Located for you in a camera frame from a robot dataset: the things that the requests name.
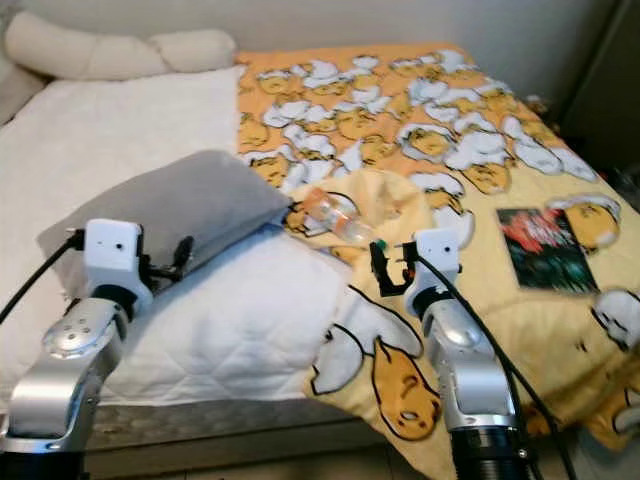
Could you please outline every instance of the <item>clear plastic bottle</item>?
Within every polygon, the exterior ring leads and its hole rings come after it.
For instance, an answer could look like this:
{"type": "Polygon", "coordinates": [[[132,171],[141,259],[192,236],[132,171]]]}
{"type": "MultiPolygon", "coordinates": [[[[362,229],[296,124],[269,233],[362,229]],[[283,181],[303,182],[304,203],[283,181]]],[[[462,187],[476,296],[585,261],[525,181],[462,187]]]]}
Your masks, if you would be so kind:
{"type": "Polygon", "coordinates": [[[335,233],[341,240],[366,246],[375,240],[373,229],[364,223],[358,212],[341,204],[321,188],[312,189],[303,207],[311,218],[335,233]]]}

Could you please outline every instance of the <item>mattress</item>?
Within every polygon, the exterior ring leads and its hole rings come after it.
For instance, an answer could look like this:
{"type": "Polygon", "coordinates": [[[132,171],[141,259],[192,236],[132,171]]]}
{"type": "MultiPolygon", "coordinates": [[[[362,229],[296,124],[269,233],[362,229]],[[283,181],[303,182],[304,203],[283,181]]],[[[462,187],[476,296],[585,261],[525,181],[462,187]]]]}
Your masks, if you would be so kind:
{"type": "MultiPolygon", "coordinates": [[[[34,97],[0,130],[0,303],[43,261],[35,237],[82,203],[195,151],[234,152],[236,80],[231,68],[57,81],[34,97]]],[[[136,319],[102,405],[301,397],[346,274],[340,262],[264,227],[136,319]]],[[[64,311],[60,288],[47,272],[0,328],[0,413],[64,311]]]]}

